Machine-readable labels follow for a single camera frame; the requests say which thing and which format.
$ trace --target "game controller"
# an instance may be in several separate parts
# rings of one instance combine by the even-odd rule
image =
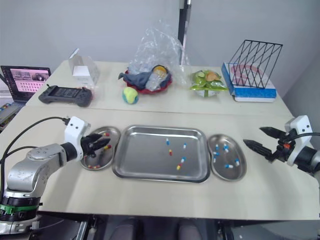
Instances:
[[[92,92],[85,88],[49,86],[38,99],[49,104],[52,102],[75,103],[79,107],[87,107],[92,100]]]

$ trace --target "silver robotic arm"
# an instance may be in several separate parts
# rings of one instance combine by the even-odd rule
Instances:
[[[99,134],[84,137],[88,123],[72,117],[64,131],[65,143],[37,147],[9,171],[0,204],[0,235],[27,233],[39,227],[37,211],[49,177],[70,160],[95,155],[110,139]]]

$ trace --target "yellow-green ball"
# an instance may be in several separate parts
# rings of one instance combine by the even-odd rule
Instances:
[[[138,92],[132,87],[125,87],[122,92],[123,100],[128,104],[136,104],[138,102]]]

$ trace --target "black wire dish rack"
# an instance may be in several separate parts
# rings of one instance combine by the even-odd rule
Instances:
[[[282,47],[278,43],[244,40],[227,63],[232,84],[265,89]]]

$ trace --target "laptop screen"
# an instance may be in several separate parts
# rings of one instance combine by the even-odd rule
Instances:
[[[51,75],[48,67],[1,66],[15,102],[26,103]]]

